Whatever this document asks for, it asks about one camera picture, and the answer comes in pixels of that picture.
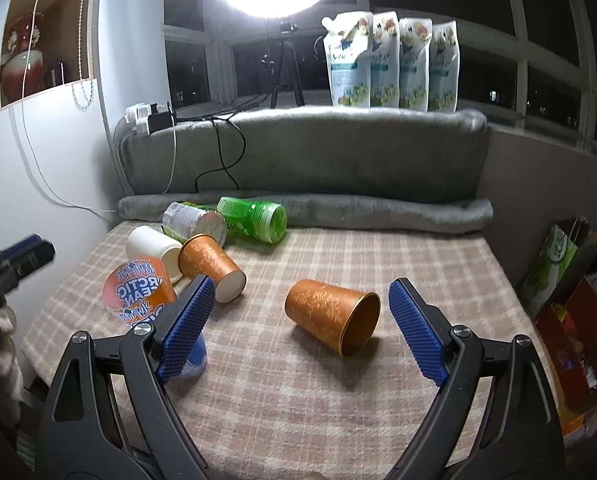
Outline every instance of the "plastic bottle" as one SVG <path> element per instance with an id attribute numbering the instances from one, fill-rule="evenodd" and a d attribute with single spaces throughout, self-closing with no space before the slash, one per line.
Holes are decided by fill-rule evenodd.
<path id="1" fill-rule="evenodd" d="M 288 212 L 274 202 L 252 202 L 224 196 L 216 206 L 227 229 L 268 244 L 282 240 L 288 226 Z"/>

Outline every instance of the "white cable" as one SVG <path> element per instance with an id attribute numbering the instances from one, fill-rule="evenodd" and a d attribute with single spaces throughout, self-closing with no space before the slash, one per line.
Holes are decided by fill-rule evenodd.
<path id="1" fill-rule="evenodd" d="M 170 108 L 170 117 L 172 118 L 172 133 L 174 134 L 174 158 L 172 159 L 172 173 L 170 173 L 170 181 L 167 184 L 167 188 L 162 194 L 167 193 L 170 190 L 170 186 L 172 185 L 172 180 L 174 179 L 174 167 L 176 166 L 176 125 L 174 124 L 174 112 Z"/>
<path id="2" fill-rule="evenodd" d="M 50 184 L 48 184 L 48 181 L 45 179 L 43 172 L 40 170 L 40 165 L 38 164 L 38 158 L 36 157 L 36 152 L 34 152 L 34 146 L 32 146 L 32 142 L 30 140 L 30 136 L 27 131 L 27 124 L 25 122 L 25 106 L 24 106 L 24 104 L 25 104 L 25 80 L 27 79 L 27 71 L 30 68 L 30 52 L 32 50 L 32 35 L 34 34 L 34 25 L 36 22 L 37 8 L 38 8 L 38 0 L 36 0 L 34 2 L 34 10 L 32 11 L 32 27 L 30 29 L 30 38 L 29 38 L 28 47 L 27 47 L 27 58 L 26 58 L 26 63 L 25 63 L 25 70 L 23 71 L 23 74 L 22 74 L 21 117 L 22 117 L 23 131 L 25 132 L 25 138 L 27 139 L 27 143 L 30 146 L 30 151 L 32 152 L 32 157 L 34 158 L 34 164 L 36 165 L 38 174 L 40 175 L 40 178 L 43 180 L 43 182 L 45 183 L 45 186 L 48 188 L 48 190 L 50 190 L 50 193 L 54 196 L 54 198 L 52 196 L 48 195 L 48 193 L 45 192 L 45 190 L 43 189 L 42 186 L 38 186 L 38 188 L 45 195 L 45 197 L 47 197 L 48 200 L 50 200 L 51 202 L 53 202 L 59 206 L 70 207 L 70 208 L 75 208 L 75 209 L 83 209 L 86 211 L 91 211 L 93 213 L 97 213 L 97 212 L 98 213 L 115 213 L 118 211 L 117 209 L 97 209 L 95 207 L 86 207 L 86 206 L 82 206 L 82 205 L 72 204 L 71 202 L 68 202 L 67 200 L 62 199 L 59 195 L 56 194 L 56 192 L 54 192 L 54 190 L 52 189 Z"/>

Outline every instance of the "paper cup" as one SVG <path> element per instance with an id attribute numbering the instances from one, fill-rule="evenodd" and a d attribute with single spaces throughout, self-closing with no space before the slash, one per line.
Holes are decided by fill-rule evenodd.
<path id="1" fill-rule="evenodd" d="M 181 272 L 193 280 L 209 276 L 216 285 L 216 302 L 229 303 L 245 288 L 245 273 L 210 235 L 195 235 L 185 242 L 178 258 Z"/>
<path id="2" fill-rule="evenodd" d="M 342 357 L 358 353 L 376 328 L 381 300 L 313 280 L 296 283 L 285 299 L 285 314 Z"/>
<path id="3" fill-rule="evenodd" d="M 153 256 L 161 260 L 172 283 L 176 283 L 182 278 L 177 263 L 179 252 L 181 252 L 181 242 L 150 226 L 141 225 L 134 229 L 128 236 L 125 251 L 128 258 Z"/>

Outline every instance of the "checkered tablecloth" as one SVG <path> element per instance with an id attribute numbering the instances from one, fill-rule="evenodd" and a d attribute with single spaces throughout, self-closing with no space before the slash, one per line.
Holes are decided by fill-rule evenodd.
<path id="1" fill-rule="evenodd" d="M 137 225 L 124 222 L 111 231 L 25 336 L 22 350 L 46 382 L 77 330 L 95 338 L 126 331 L 99 297 L 104 280 L 126 259 L 125 240 Z M 538 340 L 480 235 L 293 229 L 276 247 L 233 239 L 226 250 L 247 275 L 245 291 L 216 306 L 206 325 L 203 376 L 167 387 L 219 477 L 298 479 L 316 470 L 332 480 L 375 480 L 387 474 L 437 392 L 389 313 L 387 288 L 396 278 L 408 277 L 451 323 L 479 336 L 510 340 L 526 333 Z M 288 290 L 302 278 L 379 294 L 379 324 L 356 357 L 336 356 L 285 316 Z M 469 452 L 488 387 L 482 380 L 454 460 Z M 118 389 L 129 433 L 138 433 L 127 393 Z"/>

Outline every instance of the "vase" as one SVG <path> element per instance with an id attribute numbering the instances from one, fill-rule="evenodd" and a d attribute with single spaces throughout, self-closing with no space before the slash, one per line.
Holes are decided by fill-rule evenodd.
<path id="1" fill-rule="evenodd" d="M 25 96 L 38 91 L 38 84 L 43 78 L 45 70 L 43 54 L 34 46 L 40 38 L 37 23 L 42 18 L 43 15 L 37 12 L 34 19 L 34 30 L 32 30 L 32 13 L 21 16 L 9 27 L 7 50 L 12 57 L 3 66 L 1 73 L 1 86 L 9 102 L 22 98 L 23 77 L 25 78 Z"/>

